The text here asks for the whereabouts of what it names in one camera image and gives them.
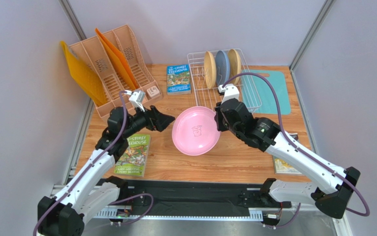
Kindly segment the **pink plate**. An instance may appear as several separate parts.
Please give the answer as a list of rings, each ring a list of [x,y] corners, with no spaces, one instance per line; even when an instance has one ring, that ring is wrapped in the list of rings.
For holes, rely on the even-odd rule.
[[[175,120],[172,141],[183,154],[198,156],[210,151],[220,138],[216,112],[203,106],[184,110]]]

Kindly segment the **blue plate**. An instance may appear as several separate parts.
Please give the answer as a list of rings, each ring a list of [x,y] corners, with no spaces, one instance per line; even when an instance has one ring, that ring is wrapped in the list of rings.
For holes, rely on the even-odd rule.
[[[223,85],[229,80],[230,62],[226,52],[220,50],[215,56],[215,63],[217,68],[216,83],[217,86]]]

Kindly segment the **yellow plate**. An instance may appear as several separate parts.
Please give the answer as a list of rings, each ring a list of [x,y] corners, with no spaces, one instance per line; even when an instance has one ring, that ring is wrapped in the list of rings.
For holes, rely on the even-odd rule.
[[[204,78],[208,89],[212,89],[216,85],[216,62],[215,57],[209,51],[204,55]]]
[[[232,78],[242,71],[241,57],[235,49],[230,49],[227,55],[230,63],[229,78]]]

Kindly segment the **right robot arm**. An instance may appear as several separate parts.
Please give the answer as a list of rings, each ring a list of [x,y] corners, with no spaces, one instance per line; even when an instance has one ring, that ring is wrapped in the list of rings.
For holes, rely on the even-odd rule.
[[[283,182],[274,178],[264,183],[264,192],[277,202],[314,204],[322,213],[341,219],[347,209],[360,171],[329,164],[294,140],[268,118],[255,118],[235,98],[218,102],[215,121],[219,131],[229,130],[246,145],[283,159],[310,179],[310,182]]]

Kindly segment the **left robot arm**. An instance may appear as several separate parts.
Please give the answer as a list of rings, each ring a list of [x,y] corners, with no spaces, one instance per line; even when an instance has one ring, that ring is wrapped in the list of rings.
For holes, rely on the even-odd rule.
[[[118,177],[109,177],[99,190],[92,190],[125,153],[130,136],[144,128],[162,132],[175,120],[153,105],[135,111],[130,115],[126,107],[111,110],[107,127],[84,167],[54,197],[43,197],[38,203],[33,235],[80,236],[85,225],[103,208],[128,201],[120,198],[127,190],[127,181]]]

